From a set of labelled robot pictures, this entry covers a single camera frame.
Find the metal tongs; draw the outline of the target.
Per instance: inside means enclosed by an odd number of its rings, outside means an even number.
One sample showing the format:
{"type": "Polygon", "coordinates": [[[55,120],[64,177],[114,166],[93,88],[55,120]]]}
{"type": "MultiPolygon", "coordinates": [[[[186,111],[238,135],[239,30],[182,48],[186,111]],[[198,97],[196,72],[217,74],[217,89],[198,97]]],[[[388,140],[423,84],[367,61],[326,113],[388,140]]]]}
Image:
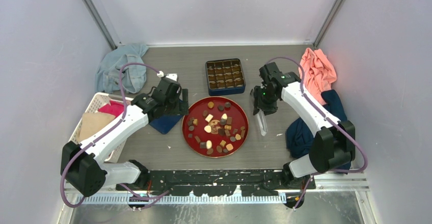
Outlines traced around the metal tongs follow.
{"type": "Polygon", "coordinates": [[[265,119],[264,112],[257,107],[257,102],[255,101],[255,93],[252,89],[250,92],[250,104],[253,112],[253,116],[256,119],[257,128],[260,131],[261,136],[265,136],[268,132],[267,123],[265,119]]]}

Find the tan cloth in basket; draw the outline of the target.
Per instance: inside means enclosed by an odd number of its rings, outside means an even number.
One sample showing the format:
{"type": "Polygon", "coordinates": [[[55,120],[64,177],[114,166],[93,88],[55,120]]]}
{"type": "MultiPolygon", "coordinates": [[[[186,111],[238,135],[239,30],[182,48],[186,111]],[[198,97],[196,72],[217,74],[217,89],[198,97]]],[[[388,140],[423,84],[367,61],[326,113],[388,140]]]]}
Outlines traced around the tan cloth in basket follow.
{"type": "Polygon", "coordinates": [[[115,119],[113,115],[105,113],[84,113],[77,141],[80,143],[93,136],[115,119]]]}

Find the white rectangular chocolate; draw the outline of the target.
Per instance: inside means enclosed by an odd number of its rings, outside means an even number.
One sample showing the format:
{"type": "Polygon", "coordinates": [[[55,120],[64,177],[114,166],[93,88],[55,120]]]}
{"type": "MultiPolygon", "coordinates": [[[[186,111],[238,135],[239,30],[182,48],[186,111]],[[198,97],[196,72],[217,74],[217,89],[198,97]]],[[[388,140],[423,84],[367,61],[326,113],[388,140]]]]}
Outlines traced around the white rectangular chocolate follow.
{"type": "Polygon", "coordinates": [[[205,121],[209,123],[212,119],[213,119],[213,115],[212,115],[212,114],[209,114],[209,115],[207,115],[207,117],[205,118],[205,121]]]}

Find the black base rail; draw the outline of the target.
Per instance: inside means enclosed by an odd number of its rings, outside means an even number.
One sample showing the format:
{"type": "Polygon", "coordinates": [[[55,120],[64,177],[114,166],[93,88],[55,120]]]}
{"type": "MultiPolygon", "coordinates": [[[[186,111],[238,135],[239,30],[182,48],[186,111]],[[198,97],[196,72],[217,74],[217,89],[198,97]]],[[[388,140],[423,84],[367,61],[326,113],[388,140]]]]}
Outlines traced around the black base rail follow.
{"type": "Polygon", "coordinates": [[[289,180],[284,170],[172,170],[150,171],[141,186],[128,185],[134,191],[149,190],[159,195],[168,191],[171,196],[221,197],[234,195],[236,189],[243,197],[273,196],[280,190],[302,191],[309,176],[289,180]]]}

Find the white oval chocolate bottom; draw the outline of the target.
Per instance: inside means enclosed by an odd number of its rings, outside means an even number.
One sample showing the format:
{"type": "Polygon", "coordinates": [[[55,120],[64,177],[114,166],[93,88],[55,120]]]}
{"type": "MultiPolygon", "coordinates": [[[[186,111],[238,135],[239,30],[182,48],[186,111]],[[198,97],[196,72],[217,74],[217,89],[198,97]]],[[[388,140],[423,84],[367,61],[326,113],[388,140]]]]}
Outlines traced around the white oval chocolate bottom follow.
{"type": "Polygon", "coordinates": [[[208,140],[206,141],[206,149],[211,149],[212,148],[212,141],[208,140]]]}

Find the magenta cloth in basket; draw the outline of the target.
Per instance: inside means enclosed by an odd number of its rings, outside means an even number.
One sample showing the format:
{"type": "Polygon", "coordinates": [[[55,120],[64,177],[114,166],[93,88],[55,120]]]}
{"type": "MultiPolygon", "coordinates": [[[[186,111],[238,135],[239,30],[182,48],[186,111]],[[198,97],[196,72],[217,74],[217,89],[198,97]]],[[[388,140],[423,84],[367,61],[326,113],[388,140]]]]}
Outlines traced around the magenta cloth in basket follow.
{"type": "Polygon", "coordinates": [[[113,115],[116,118],[119,115],[123,114],[123,112],[127,106],[128,106],[128,104],[126,104],[126,106],[124,106],[124,104],[121,102],[111,100],[109,103],[107,103],[107,104],[103,105],[101,108],[99,108],[98,112],[113,115]]]}

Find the blue chocolate box with dividers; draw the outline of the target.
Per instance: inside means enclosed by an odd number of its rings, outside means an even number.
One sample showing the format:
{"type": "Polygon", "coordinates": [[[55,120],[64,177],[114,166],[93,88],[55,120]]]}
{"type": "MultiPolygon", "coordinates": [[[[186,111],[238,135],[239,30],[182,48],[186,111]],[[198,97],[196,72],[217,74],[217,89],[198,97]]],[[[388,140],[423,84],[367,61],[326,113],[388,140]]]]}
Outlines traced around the blue chocolate box with dividers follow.
{"type": "Polygon", "coordinates": [[[223,59],[205,63],[209,96],[242,94],[246,80],[240,59],[223,59]]]}

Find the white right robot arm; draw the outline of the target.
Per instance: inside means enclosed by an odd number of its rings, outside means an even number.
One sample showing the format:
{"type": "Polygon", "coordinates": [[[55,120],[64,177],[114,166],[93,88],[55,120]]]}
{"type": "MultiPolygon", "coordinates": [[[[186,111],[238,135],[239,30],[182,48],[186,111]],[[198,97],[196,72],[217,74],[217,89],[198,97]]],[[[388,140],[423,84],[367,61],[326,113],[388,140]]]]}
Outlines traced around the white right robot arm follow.
{"type": "Polygon", "coordinates": [[[297,112],[314,136],[309,153],[284,166],[282,177],[286,187],[297,188],[304,176],[338,170],[355,159],[354,125],[340,121],[325,110],[295,73],[282,73],[271,62],[259,69],[259,76],[262,83],[254,87],[251,97],[261,134],[268,131],[265,117],[274,114],[277,102],[283,101],[297,112]]]}

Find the blue box lid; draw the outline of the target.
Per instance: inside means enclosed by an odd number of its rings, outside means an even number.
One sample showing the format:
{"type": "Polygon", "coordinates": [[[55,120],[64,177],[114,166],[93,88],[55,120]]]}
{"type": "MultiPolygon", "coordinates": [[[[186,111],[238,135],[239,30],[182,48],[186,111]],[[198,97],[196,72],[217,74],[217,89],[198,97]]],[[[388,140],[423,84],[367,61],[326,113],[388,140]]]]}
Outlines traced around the blue box lid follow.
{"type": "Polygon", "coordinates": [[[149,113],[149,125],[161,134],[167,134],[185,115],[188,102],[178,99],[171,104],[158,103],[149,113]]]}

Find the red round tray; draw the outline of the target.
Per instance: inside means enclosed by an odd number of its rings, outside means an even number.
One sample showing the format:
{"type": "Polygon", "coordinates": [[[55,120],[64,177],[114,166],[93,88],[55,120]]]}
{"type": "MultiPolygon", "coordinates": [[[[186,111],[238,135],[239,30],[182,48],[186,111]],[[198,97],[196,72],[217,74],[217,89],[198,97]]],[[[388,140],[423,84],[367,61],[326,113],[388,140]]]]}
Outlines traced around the red round tray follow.
{"type": "Polygon", "coordinates": [[[189,107],[188,115],[184,116],[181,122],[182,133],[186,144],[199,155],[209,158],[221,158],[233,154],[245,143],[249,132],[249,121],[242,107],[226,97],[206,97],[189,107]],[[208,102],[213,102],[214,107],[208,108],[208,102]],[[208,123],[205,121],[203,112],[213,115],[208,123]],[[227,120],[221,116],[227,114],[227,120]],[[193,125],[193,120],[198,120],[198,125],[193,125]],[[205,126],[211,126],[211,133],[204,130],[205,126]],[[189,131],[190,126],[195,126],[194,131],[189,131]],[[206,149],[206,141],[212,141],[212,148],[206,149]],[[228,151],[226,146],[222,148],[220,142],[226,141],[233,145],[233,150],[228,151]]]}

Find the caramel cube chocolate bottom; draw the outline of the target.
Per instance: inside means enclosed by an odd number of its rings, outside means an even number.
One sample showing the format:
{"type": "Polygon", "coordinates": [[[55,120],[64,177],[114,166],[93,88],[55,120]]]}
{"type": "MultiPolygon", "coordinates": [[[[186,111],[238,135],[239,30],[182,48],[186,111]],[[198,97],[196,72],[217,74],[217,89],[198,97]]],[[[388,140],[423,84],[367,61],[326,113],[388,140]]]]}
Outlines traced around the caramel cube chocolate bottom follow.
{"type": "Polygon", "coordinates": [[[228,150],[228,151],[232,151],[233,150],[233,145],[232,144],[227,144],[226,145],[226,149],[228,150]]]}

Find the light blue cloth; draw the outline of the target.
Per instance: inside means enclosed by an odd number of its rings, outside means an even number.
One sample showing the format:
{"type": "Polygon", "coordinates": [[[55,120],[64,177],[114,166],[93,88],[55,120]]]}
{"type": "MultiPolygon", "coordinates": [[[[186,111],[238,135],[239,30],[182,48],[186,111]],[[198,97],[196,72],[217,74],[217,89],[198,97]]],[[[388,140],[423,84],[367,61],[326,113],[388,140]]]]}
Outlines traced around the light blue cloth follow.
{"type": "Polygon", "coordinates": [[[127,44],[106,54],[95,74],[95,92],[113,93],[120,85],[127,93],[136,94],[146,82],[147,67],[142,56],[148,51],[145,44],[127,44]]]}

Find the pink cloth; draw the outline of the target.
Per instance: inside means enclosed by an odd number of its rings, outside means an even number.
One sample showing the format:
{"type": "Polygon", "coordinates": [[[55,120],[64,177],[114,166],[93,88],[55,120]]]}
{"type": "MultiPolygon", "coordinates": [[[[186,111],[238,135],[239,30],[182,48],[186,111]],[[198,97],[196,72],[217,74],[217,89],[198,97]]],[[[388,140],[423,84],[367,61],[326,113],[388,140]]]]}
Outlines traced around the pink cloth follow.
{"type": "Polygon", "coordinates": [[[322,98],[322,92],[332,89],[332,84],[337,80],[337,73],[333,64],[321,49],[313,50],[306,48],[300,66],[305,71],[299,69],[300,78],[304,80],[304,85],[309,93],[321,104],[326,102],[322,98]]]}

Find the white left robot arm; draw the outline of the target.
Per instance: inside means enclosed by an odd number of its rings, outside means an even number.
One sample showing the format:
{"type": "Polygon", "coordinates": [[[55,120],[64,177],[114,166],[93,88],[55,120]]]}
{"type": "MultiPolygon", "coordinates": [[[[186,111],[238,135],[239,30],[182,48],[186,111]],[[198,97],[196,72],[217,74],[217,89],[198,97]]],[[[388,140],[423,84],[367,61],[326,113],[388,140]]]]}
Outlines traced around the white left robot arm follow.
{"type": "Polygon", "coordinates": [[[132,134],[162,116],[188,114],[188,90],[177,74],[162,77],[151,93],[133,98],[125,111],[99,132],[80,144],[68,142],[62,149],[62,183],[67,181],[83,196],[90,197],[102,187],[125,184],[137,190],[149,182],[148,169],[136,160],[107,163],[108,156],[132,134]]]}

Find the dark navy cloth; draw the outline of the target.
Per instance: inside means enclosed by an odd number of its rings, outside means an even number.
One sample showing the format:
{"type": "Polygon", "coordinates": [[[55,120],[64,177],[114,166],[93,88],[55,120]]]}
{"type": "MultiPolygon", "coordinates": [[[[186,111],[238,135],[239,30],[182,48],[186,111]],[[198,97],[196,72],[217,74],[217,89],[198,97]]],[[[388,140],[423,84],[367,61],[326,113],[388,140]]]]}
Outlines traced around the dark navy cloth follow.
{"type": "MultiPolygon", "coordinates": [[[[335,90],[328,90],[321,93],[325,104],[323,107],[336,116],[341,121],[347,121],[342,102],[335,90]]],[[[306,123],[301,119],[296,119],[286,130],[286,147],[293,158],[300,158],[309,153],[314,136],[306,123]]]]}

